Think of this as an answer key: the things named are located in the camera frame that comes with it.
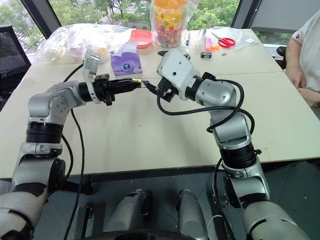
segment floor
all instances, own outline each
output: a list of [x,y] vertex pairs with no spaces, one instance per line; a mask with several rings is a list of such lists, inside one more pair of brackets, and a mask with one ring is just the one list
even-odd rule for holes
[[[319,239],[320,216],[320,168],[314,164],[300,162],[294,166],[286,166],[266,174],[271,191],[271,200],[279,204],[298,223],[312,240]],[[152,177],[145,179],[129,179],[95,183],[97,193],[93,196],[81,196],[80,205],[91,205],[93,217],[88,221],[87,236],[98,234],[104,230],[114,208],[121,199],[136,189],[152,190],[153,207],[150,225],[154,229],[177,231],[178,214],[176,203],[181,189],[189,189],[198,197],[206,223],[212,218],[207,198],[207,188],[212,184],[211,173]],[[222,176],[218,180],[220,191],[223,190]],[[0,194],[10,189],[10,183],[0,181]],[[35,240],[63,239],[67,227],[75,194],[56,192],[49,198],[42,216],[35,229]],[[233,229],[237,240],[245,240],[241,211],[228,206]],[[73,221],[68,239],[73,239],[75,229]],[[213,224],[208,226],[210,240],[215,240]]]

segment pink marker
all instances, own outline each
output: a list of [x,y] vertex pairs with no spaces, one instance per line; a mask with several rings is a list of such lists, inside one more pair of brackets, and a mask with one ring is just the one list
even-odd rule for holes
[[207,52],[210,52],[211,51],[211,38],[210,37],[207,37],[206,38],[206,41],[205,41],[205,50]]

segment white shirt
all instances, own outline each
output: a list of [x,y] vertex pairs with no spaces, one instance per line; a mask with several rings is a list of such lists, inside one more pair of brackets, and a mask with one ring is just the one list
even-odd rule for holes
[[306,88],[320,92],[320,10],[292,35],[302,45],[300,66]]

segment window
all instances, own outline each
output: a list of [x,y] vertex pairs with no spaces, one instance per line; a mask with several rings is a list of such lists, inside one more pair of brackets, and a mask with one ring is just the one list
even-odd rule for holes
[[[114,24],[151,29],[151,0],[49,0],[63,26],[78,23]],[[231,26],[240,0],[201,0],[188,29]]]
[[0,0],[0,25],[10,24],[26,54],[45,40],[20,0]]
[[280,32],[254,31],[263,44],[287,45],[292,34]]

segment black chair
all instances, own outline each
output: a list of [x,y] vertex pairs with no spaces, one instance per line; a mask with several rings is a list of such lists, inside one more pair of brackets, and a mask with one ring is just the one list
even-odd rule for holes
[[281,56],[283,57],[283,60],[281,61],[276,61],[279,66],[282,68],[282,69],[285,69],[287,67],[287,61],[286,61],[286,50],[287,50],[287,47],[286,46],[280,46],[276,49],[276,52]]
[[11,25],[0,25],[0,111],[31,63]]

